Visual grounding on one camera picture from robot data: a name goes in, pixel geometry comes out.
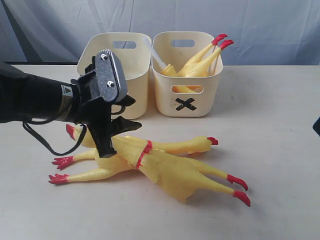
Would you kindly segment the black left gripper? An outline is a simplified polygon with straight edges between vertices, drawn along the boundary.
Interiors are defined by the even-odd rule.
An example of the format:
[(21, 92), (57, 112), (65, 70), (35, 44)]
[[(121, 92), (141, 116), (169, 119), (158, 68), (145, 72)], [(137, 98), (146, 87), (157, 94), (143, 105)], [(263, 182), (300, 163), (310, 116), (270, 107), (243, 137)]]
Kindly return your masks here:
[(136, 100), (127, 93), (119, 102), (104, 101), (99, 96), (95, 62), (87, 65), (84, 74), (72, 83), (78, 87), (80, 95), (78, 121), (87, 124), (100, 158), (114, 156), (116, 150), (113, 148), (111, 138), (125, 132), (136, 131), (142, 124), (122, 116), (112, 121), (111, 118), (124, 112)]

